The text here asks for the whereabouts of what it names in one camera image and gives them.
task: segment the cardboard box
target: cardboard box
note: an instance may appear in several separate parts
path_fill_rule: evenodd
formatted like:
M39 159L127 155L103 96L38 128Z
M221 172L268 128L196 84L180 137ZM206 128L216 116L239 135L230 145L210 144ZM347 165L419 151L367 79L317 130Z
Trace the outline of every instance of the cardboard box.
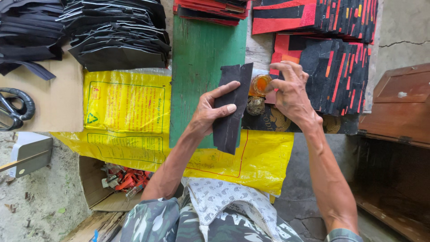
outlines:
M37 62L56 76L49 81L36 76L24 66L6 76L0 75L1 87L16 88L27 93L36 105L33 118L24 121L24 126L14 131L83 131L82 66L67 51L69 48L70 45L63 46L62 61Z
M79 156L79 177L88 208L94 211L130 211L140 202L142 192L139 192L131 201L127 202L125 193L114 193L110 187L103 188L101 180L106 178L106 173L100 169L104 164L104 161L95 158Z

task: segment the small jar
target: small jar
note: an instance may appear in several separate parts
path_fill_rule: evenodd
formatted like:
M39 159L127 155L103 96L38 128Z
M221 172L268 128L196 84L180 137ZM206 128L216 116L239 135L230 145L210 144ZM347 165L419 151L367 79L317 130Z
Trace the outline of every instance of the small jar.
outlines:
M269 82L272 81L272 78L269 74L259 74L254 77L251 81L251 85L249 87L249 94L251 96L262 96L266 95L266 87L269 85Z

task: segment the fingernail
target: fingernail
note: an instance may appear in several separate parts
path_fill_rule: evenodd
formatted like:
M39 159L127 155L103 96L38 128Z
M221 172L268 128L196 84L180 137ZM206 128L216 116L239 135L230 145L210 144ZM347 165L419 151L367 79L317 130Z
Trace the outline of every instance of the fingernail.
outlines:
M236 111L236 105L235 105L235 104L229 104L229 105L227 105L227 110L228 110L229 112L234 112L234 111Z

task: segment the scissors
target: scissors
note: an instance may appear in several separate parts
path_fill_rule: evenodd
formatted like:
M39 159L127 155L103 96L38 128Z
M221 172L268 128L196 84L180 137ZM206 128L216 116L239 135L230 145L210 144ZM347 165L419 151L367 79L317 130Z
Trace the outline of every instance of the scissors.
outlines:
M0 93L0 113L6 114L13 121L12 125L7 125L0 121L0 131L21 128L24 125L23 121L30 120L36 111L33 99L27 93L16 88L0 87L0 92L14 94L14 96L4 97ZM18 102L21 107L17 108L13 102Z

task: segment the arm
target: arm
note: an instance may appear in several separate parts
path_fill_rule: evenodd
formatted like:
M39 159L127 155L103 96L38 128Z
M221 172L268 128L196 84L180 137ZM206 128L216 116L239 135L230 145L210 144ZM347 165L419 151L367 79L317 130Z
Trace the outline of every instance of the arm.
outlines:
M279 88L276 107L299 126L306 138L312 188L327 231L345 228L358 234L354 196L327 143L323 119L314 111L306 94L309 75L293 62L274 63L270 67L282 71L285 77L285 81L271 81L268 89Z
M160 168L154 173L145 187L141 200L166 198L170 199L181 182L182 174L188 161L202 139L212 133L215 119L228 116L236 111L236 105L229 104L214 109L214 100L240 86L232 81L200 97L193 117Z

